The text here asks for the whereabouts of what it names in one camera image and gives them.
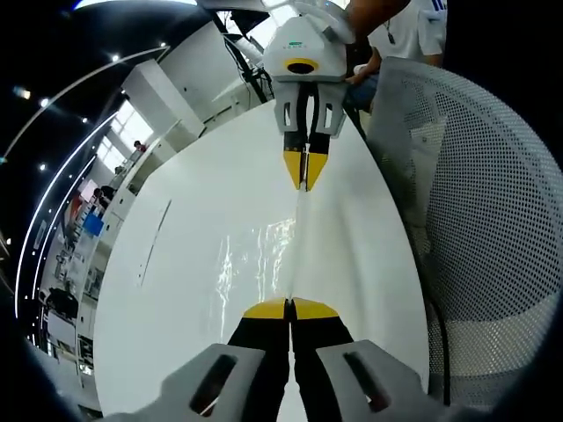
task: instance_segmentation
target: white tabletop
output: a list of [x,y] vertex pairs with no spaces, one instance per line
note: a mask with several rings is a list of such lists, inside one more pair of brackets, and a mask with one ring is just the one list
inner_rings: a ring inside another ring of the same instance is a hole
[[[296,191],[269,102],[157,169],[123,223],[94,332],[103,412],[135,411],[244,311],[276,296],[335,308],[428,385],[428,335],[406,233],[367,147],[346,121],[310,193]],[[279,420],[303,408],[286,388]]]

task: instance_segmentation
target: necklace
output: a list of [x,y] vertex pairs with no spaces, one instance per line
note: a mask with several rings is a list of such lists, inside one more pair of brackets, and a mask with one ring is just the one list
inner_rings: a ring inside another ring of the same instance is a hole
[[391,20],[389,19],[387,22],[385,22],[384,26],[385,26],[385,30],[387,31],[387,38],[389,39],[389,42],[394,46],[395,37],[393,37],[393,34],[389,31],[389,27],[391,26]]

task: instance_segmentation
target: chair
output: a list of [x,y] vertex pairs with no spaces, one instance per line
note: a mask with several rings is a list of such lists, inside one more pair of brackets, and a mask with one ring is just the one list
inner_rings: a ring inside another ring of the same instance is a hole
[[563,177],[524,120],[443,69],[384,60],[372,115],[366,143],[445,322],[444,362],[427,306],[430,394],[446,381],[452,403],[487,409],[531,361],[557,305]]

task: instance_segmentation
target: white cabinet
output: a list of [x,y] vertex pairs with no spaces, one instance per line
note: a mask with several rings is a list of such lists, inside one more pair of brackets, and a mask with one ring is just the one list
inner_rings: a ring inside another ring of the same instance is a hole
[[176,155],[176,151],[170,146],[170,144],[164,139],[158,142],[158,145],[152,149],[151,154],[154,155],[160,163],[166,163],[173,156]]
[[96,319],[96,307],[84,301],[80,303],[77,318],[77,334],[82,337],[94,338],[94,322]]
[[115,244],[115,239],[120,231],[123,220],[116,214],[108,212],[104,215],[104,228],[99,234],[99,241],[110,250]]
[[131,209],[131,206],[135,201],[135,198],[136,196],[134,196],[134,194],[132,194],[128,189],[119,190],[112,199],[111,212],[122,220],[125,220],[129,209]]

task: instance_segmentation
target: black cable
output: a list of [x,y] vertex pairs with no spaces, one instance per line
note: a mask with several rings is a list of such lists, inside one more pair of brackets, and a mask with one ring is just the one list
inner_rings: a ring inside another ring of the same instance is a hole
[[240,77],[240,80],[243,81],[243,84],[245,85],[246,90],[248,91],[248,106],[246,107],[247,110],[250,110],[250,100],[251,100],[251,92],[250,92],[250,88],[248,88],[248,85],[246,84],[245,79],[243,78],[243,74],[241,73],[243,70],[240,67],[240,63],[238,63],[237,58],[235,57],[235,55],[232,53],[232,51],[230,51],[230,45],[227,42],[227,40],[223,39],[223,42],[225,43],[225,48],[227,49],[227,51],[230,54],[230,57],[232,57],[232,60],[235,61],[235,64],[237,65],[237,71],[238,71],[238,77]]
[[274,89],[272,88],[272,80],[270,79],[270,76],[268,74],[265,74],[264,78],[266,79],[267,86],[269,87],[270,93],[272,94],[272,98],[273,98],[274,97]]
[[[203,9],[209,14],[209,16],[211,17],[211,19],[213,20],[213,22],[215,23],[217,29],[221,34],[228,33],[226,26],[223,24],[222,20],[217,16],[215,12],[209,11],[205,7],[203,7]],[[245,76],[243,80],[251,85],[251,87],[256,92],[256,96],[258,97],[260,102],[262,104],[266,103],[267,102],[266,95],[264,95],[264,92],[260,89],[258,83],[252,77],[252,71],[249,68],[248,64],[246,63],[246,60],[243,57],[243,55],[235,48],[232,48],[229,51],[231,53],[231,56],[236,60],[238,64],[237,67],[239,69],[242,69],[242,73]]]
[[443,403],[446,406],[451,404],[451,379],[450,379],[450,343],[448,341],[448,331],[446,329],[446,322],[443,319],[442,310],[438,306],[438,303],[428,292],[423,294],[430,303],[436,319],[438,320],[438,325],[440,327],[440,337],[442,338],[442,354],[443,354]]

